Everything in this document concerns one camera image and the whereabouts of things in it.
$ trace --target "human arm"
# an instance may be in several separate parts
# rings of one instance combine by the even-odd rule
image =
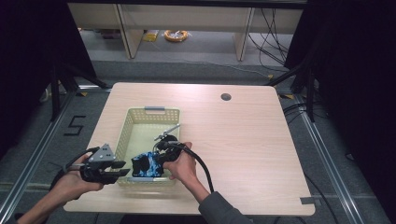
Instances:
[[[76,163],[80,163],[86,158],[87,156],[83,156]],[[54,188],[46,196],[19,218],[17,223],[42,223],[58,207],[78,198],[83,193],[102,188],[103,184],[82,180],[79,171],[69,171],[59,179]]]
[[[191,148],[192,143],[185,145]],[[245,224],[250,220],[230,205],[218,192],[209,193],[196,175],[196,161],[182,151],[176,161],[165,162],[163,168],[171,172],[171,179],[178,179],[200,204],[199,211],[209,224]]]

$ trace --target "gray floor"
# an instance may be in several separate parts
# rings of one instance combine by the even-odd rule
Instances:
[[[162,32],[154,43],[144,42],[139,47],[135,59],[125,57],[120,39],[104,40],[94,31],[83,31],[86,48],[99,78],[109,84],[117,81],[131,82],[174,82],[174,83],[208,83],[262,85],[268,76],[279,76],[281,72],[261,67],[259,52],[249,41],[245,60],[238,62],[234,54],[233,35],[228,33],[191,32],[191,36],[182,43],[169,43],[162,37]],[[252,35],[255,41],[262,43],[260,35]],[[292,36],[280,35],[279,41],[288,46]],[[278,51],[266,47],[280,57]],[[262,63],[271,68],[284,70],[279,63],[262,56]],[[276,86],[278,91],[290,85],[287,80]],[[87,96],[76,96],[67,108],[64,119],[33,175],[27,190],[15,208],[15,213],[27,211],[46,193],[51,179],[59,167],[56,164],[68,162],[70,157],[88,145],[101,109],[106,103],[108,92],[89,92]],[[293,99],[280,99],[285,108],[294,105]],[[43,103],[30,124],[26,127],[18,145],[12,148],[0,161],[0,197],[7,196],[12,183],[16,182],[24,164],[37,146],[40,137],[50,124],[50,101]],[[290,123],[290,133],[296,146],[304,172],[323,192],[339,223],[350,223],[339,196],[334,190],[318,150],[305,127],[303,117],[297,110],[286,116]],[[364,223],[390,223],[376,197],[362,176],[359,167],[345,157],[347,148],[337,131],[332,126],[331,118],[326,115],[323,105],[315,106],[316,126],[329,150],[336,167],[346,183]],[[75,115],[86,116],[80,122],[84,125],[79,136],[64,136],[75,130],[68,124]],[[334,223],[329,207],[321,199],[318,190],[307,180],[313,197],[316,199],[317,212],[312,217],[304,217],[306,223]],[[58,209],[48,223],[119,223],[123,214],[67,213]],[[275,217],[251,217],[255,223],[274,223]],[[282,217],[277,223],[302,223],[296,217]]]

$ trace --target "basket handle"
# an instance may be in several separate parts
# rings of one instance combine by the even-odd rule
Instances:
[[[146,114],[165,114],[165,106],[145,106]]]

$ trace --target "black wire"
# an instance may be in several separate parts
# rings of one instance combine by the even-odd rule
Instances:
[[[83,155],[87,154],[88,152],[96,152],[97,150],[99,150],[99,147],[92,147],[85,151],[80,152],[73,160],[71,160],[69,163],[66,164],[66,166],[64,167],[64,171],[67,172],[67,169],[73,164],[73,162],[78,160]]]
[[[313,110],[323,110],[323,109],[324,109],[324,108],[313,108]],[[289,116],[289,115],[292,115],[292,114],[295,114],[295,113],[297,113],[297,112],[301,112],[301,111],[306,112],[306,109],[305,109],[305,110],[298,110],[298,111],[290,112],[289,114],[285,114],[285,117],[287,117],[287,116]],[[316,116],[318,116],[319,118],[322,118],[322,119],[328,119],[327,117],[323,117],[323,116],[321,116],[321,115],[319,115],[319,114],[317,114],[317,113],[314,113],[314,115],[316,115]]]
[[[99,213],[96,213],[95,220],[93,221],[93,223],[96,224],[98,222],[98,219],[99,219]]]
[[[275,45],[273,45],[273,44],[271,44],[270,42],[267,41],[268,35],[269,35],[269,33],[267,34],[266,37],[264,37],[262,34],[260,34],[260,36],[262,37],[262,39],[263,39],[265,42],[267,42],[267,44],[268,44],[269,46],[273,47],[274,49],[279,49],[277,46],[275,46]],[[283,52],[288,53],[288,51],[287,51],[286,49],[279,49],[279,50],[282,50]]]
[[[283,63],[280,59],[278,59],[274,54],[272,54],[272,53],[270,53],[270,52],[268,52],[267,50],[265,50],[262,46],[264,45],[264,43],[265,43],[265,39],[264,39],[264,42],[262,43],[262,45],[260,46],[259,44],[257,44],[254,40],[253,40],[253,38],[251,37],[251,35],[248,35],[248,37],[250,38],[250,40],[253,42],[253,44],[256,46],[256,48],[260,51],[260,52],[262,52],[262,53],[264,53],[264,54],[266,54],[268,57],[270,57],[270,58],[272,58],[274,61],[276,61],[277,63]]]
[[[306,105],[306,103],[288,106],[288,107],[286,107],[285,109],[283,109],[283,111],[284,111],[284,113],[286,114],[286,112],[288,112],[289,110],[292,110],[293,108],[299,107],[299,106],[301,106],[301,105]],[[292,120],[290,120],[290,121],[288,122],[288,124],[290,124],[292,121],[294,121],[298,116],[300,116],[300,115],[303,114],[303,113],[304,113],[304,110],[303,110],[303,111],[300,111],[300,113],[299,113],[297,116],[295,116]],[[332,218],[334,219],[334,222],[335,222],[336,224],[338,224],[338,223],[339,223],[339,222],[338,222],[338,219],[337,219],[337,217],[335,216],[335,213],[334,213],[334,211],[332,210],[332,207],[330,206],[329,202],[327,201],[327,199],[326,199],[326,197],[324,196],[324,194],[322,193],[322,191],[319,189],[319,187],[314,183],[314,181],[313,181],[306,173],[304,173],[304,176],[305,176],[305,178],[308,179],[308,181],[315,187],[315,189],[317,189],[317,191],[319,192],[319,194],[320,194],[320,196],[322,197],[323,201],[326,203],[327,207],[329,208],[330,213],[332,214]],[[278,218],[276,219],[276,221],[274,222],[274,224],[276,224],[276,223],[278,222],[279,219],[280,219],[280,217],[278,217]]]
[[[306,224],[306,222],[305,222],[301,217],[295,217],[295,218],[297,218],[301,223]],[[278,222],[280,219],[281,219],[281,217],[277,217],[277,218],[274,220],[274,224],[277,224],[277,222]]]
[[[278,45],[278,48],[276,48],[276,47],[275,47],[275,48],[279,50],[279,53],[280,53],[280,55],[282,56],[283,63],[284,63],[284,61],[286,60],[286,57],[285,57],[285,55],[284,55],[284,53],[283,53],[283,49],[282,49],[282,48],[284,48],[284,49],[286,49],[286,50],[288,50],[288,49],[287,49],[285,46],[283,46],[282,44],[280,44],[280,43],[279,43],[279,39],[277,38],[276,23],[275,23],[275,14],[276,14],[276,10],[273,9],[273,17],[272,17],[273,20],[272,20],[271,25],[270,25],[270,23],[268,22],[267,18],[265,17],[264,11],[262,10],[262,16],[264,17],[265,23],[267,24],[267,27],[268,27],[268,34],[271,34],[271,36],[272,36],[273,39],[275,40],[276,44]]]
[[[204,169],[205,174],[206,174],[207,183],[209,184],[210,192],[211,193],[215,192],[215,190],[213,189],[212,178],[210,177],[209,170],[207,169],[207,166],[205,165],[204,161],[197,154],[195,154],[191,149],[189,149],[187,146],[185,146],[184,144],[183,144],[184,147],[181,147],[179,145],[174,145],[174,144],[172,144],[170,146],[177,147],[177,148],[184,150],[186,153],[193,156],[201,164],[201,166]]]
[[[330,213],[332,214],[332,218],[334,219],[334,222],[335,222],[336,224],[338,224],[338,223],[339,223],[339,222],[338,222],[338,219],[337,219],[337,217],[335,216],[335,213],[334,213],[334,211],[332,210],[332,207],[330,206],[329,202],[327,201],[327,199],[326,199],[326,197],[324,196],[324,194],[322,193],[322,191],[319,189],[319,187],[314,183],[314,181],[312,181],[312,179],[311,179],[305,172],[304,172],[304,176],[305,176],[306,179],[308,179],[309,182],[311,182],[311,184],[315,187],[315,189],[318,190],[318,192],[319,192],[320,196],[322,197],[323,201],[326,203],[327,207],[329,208]]]
[[[300,113],[298,115],[294,116],[294,118],[292,118],[291,120],[288,121],[288,125],[291,124],[295,119],[297,119],[303,113],[304,113],[304,111],[300,111]]]

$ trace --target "wooden table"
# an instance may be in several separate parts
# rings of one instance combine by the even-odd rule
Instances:
[[[223,93],[232,99],[221,99]],[[115,149],[127,109],[177,107],[179,140],[191,141],[212,176],[214,189],[245,215],[310,216],[313,204],[290,131],[272,87],[117,83],[88,147]],[[197,175],[208,188],[204,170]],[[117,184],[82,195],[64,209],[76,212],[199,214],[180,182],[166,190],[122,189]]]

